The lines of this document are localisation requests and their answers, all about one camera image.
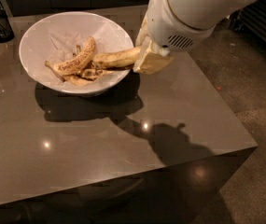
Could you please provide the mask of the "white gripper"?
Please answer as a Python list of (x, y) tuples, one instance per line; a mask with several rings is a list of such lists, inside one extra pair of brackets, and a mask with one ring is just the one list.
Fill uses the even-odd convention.
[(133, 66), (134, 72), (146, 75), (159, 72), (173, 61), (171, 51), (190, 50), (213, 30), (214, 26), (201, 30), (184, 24), (171, 10), (168, 0), (149, 0), (147, 14), (135, 39), (141, 51)]

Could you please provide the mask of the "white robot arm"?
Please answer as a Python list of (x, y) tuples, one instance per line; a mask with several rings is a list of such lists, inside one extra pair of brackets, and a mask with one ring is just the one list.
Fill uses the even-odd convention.
[(258, 0), (149, 0), (135, 44), (141, 48), (133, 70), (154, 74), (209, 37), (233, 12)]

